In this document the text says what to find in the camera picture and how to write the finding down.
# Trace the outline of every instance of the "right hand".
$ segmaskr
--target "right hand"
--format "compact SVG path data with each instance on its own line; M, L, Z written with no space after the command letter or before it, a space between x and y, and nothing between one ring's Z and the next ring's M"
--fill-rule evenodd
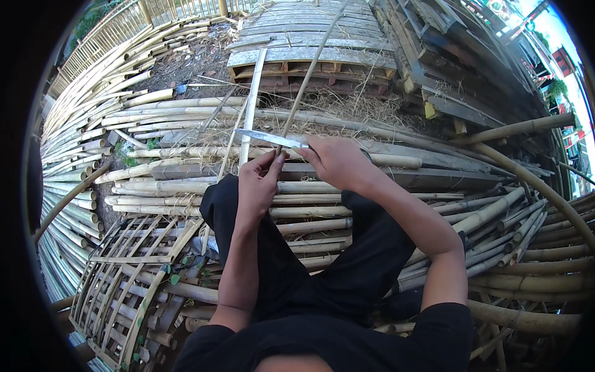
M308 136L310 148L294 149L312 166L318 177L338 188L362 194L386 175L348 138Z

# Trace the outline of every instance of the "knife blade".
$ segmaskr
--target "knife blade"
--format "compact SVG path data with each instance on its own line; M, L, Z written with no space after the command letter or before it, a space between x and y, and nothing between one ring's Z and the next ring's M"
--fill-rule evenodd
M281 136L272 135L270 133L259 132L257 130L234 129L234 132L236 132L239 135L248 136L251 138L257 138L257 139L260 139L263 141L274 143L275 145L281 145L283 147L291 148L291 147L295 146L297 148L306 148L306 149L310 148L308 145L306 145L300 141L283 138Z

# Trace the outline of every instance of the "fingernail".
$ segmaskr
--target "fingernail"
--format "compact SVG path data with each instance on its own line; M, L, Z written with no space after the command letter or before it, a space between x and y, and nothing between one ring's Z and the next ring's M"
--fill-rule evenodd
M281 151L281 153L279 154L279 156L277 156L277 163L281 164L283 163L283 161L285 161L285 150Z

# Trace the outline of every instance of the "fence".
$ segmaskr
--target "fence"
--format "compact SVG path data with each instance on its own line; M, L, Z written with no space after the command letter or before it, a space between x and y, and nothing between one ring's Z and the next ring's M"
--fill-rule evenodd
M220 11L220 4L226 8ZM113 47L129 40L147 25L159 26L185 18L227 16L250 8L249 0L124 0L112 9L72 51L49 87L58 98L80 73Z

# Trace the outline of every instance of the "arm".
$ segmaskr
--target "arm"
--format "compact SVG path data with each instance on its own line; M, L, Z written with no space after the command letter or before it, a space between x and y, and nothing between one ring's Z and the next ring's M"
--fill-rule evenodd
M234 332L249 323L258 296L258 226L277 191L277 176L286 154L277 159L275 151L247 162L239 174L236 223L223 275L219 301L209 324L219 324Z
M309 136L308 143L311 149L294 150L312 164L321 179L380 204L430 258L421 309L442 302L465 305L465 253L450 224L371 164L354 141Z

